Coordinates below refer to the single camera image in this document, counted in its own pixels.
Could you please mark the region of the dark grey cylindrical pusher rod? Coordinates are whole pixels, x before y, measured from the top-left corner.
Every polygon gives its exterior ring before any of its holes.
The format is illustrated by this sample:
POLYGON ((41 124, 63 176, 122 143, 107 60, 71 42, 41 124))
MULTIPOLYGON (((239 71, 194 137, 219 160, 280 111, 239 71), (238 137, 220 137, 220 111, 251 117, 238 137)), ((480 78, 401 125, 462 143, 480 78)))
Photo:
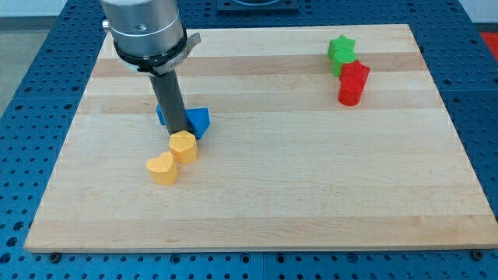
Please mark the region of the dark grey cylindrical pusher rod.
POLYGON ((173 70, 162 75, 151 75, 149 80, 169 134, 179 131, 193 132, 187 118, 176 72, 173 70))

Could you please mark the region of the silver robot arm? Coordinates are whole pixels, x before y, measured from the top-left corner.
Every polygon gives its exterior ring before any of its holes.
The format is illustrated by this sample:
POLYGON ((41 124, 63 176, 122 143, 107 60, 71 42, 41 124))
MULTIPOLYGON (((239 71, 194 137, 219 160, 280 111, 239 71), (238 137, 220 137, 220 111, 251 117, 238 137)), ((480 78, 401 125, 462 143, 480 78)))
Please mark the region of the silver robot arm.
POLYGON ((172 135, 194 133, 175 72, 201 42, 187 34, 175 0, 102 0, 103 28, 113 37, 118 57, 128 67, 149 75, 157 103, 172 135))

